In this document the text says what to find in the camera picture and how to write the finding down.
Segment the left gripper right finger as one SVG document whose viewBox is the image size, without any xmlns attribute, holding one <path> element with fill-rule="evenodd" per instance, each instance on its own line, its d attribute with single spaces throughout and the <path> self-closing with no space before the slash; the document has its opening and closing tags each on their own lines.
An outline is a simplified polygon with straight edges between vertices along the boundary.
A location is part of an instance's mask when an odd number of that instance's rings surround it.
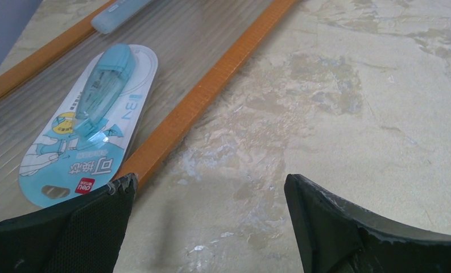
<svg viewBox="0 0 451 273">
<path fill-rule="evenodd" d="M 380 216 L 300 174 L 284 193 L 304 272 L 451 272 L 451 235 Z"/>
</svg>

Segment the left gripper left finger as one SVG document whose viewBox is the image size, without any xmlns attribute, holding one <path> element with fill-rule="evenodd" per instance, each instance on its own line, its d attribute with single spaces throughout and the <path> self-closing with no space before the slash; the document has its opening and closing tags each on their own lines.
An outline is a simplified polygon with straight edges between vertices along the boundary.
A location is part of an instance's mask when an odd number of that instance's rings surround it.
<svg viewBox="0 0 451 273">
<path fill-rule="evenodd" d="M 0 222 L 0 272 L 113 272 L 135 193 L 129 173 L 87 194 Z"/>
</svg>

